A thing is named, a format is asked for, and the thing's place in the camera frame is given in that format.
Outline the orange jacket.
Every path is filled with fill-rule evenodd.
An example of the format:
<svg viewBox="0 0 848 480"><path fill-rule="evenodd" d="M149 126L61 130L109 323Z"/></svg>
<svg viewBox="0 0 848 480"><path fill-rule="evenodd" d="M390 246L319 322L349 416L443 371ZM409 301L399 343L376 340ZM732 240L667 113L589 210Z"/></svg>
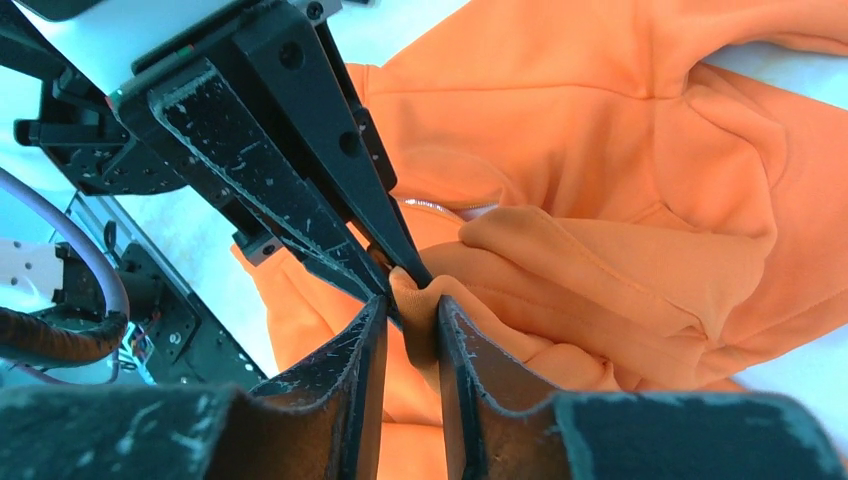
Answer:
<svg viewBox="0 0 848 480"><path fill-rule="evenodd" d="M734 389L847 322L847 114L711 65L843 1L472 1L350 64L433 283L390 283L381 479L447 475L437 303L578 391Z"/></svg>

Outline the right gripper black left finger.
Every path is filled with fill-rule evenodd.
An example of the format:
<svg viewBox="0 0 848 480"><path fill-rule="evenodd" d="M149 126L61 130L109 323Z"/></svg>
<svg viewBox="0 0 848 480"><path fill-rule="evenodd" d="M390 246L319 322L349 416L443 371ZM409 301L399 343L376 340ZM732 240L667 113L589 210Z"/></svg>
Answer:
<svg viewBox="0 0 848 480"><path fill-rule="evenodd" d="M293 367L233 385L26 386L1 393L5 479L373 479L387 301Z"/></svg>

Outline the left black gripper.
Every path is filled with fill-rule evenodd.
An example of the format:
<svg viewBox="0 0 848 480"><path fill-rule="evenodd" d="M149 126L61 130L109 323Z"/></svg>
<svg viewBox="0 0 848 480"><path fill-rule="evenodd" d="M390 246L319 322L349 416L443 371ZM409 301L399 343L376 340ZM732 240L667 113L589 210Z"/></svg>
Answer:
<svg viewBox="0 0 848 480"><path fill-rule="evenodd" d="M89 84L82 99L48 79L48 95L95 112L97 124L53 124L44 105L20 120L19 143L43 150L83 191L153 195L184 186L211 196L240 196L313 274L359 299L385 295L388 280L354 237L373 243L391 226L387 192L349 111L341 123L299 127L250 71L233 38L247 12L262 2L233 4L200 21L131 64L131 76L106 89L47 42L12 3L1 5L2 51L38 67L57 61L62 73ZM312 2L340 11L338 1Z"/></svg>

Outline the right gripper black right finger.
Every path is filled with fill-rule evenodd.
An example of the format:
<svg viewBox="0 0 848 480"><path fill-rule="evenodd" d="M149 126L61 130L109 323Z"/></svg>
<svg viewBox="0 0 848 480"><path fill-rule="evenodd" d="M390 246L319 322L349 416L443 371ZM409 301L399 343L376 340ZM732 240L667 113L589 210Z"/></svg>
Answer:
<svg viewBox="0 0 848 480"><path fill-rule="evenodd" d="M817 420L774 394L563 390L438 305L452 479L843 479Z"/></svg>

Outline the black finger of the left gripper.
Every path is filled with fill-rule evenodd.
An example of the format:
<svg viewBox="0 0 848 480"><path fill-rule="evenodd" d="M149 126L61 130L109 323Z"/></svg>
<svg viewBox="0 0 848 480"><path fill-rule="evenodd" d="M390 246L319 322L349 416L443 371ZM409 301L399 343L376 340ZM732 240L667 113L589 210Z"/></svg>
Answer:
<svg viewBox="0 0 848 480"><path fill-rule="evenodd" d="M233 41L268 90L282 126L282 156L265 159L266 184L250 199L303 243L304 266L340 289L385 289L404 269L419 287L432 276L390 191L397 178L369 111L361 104L319 2L306 9L262 2Z"/></svg>

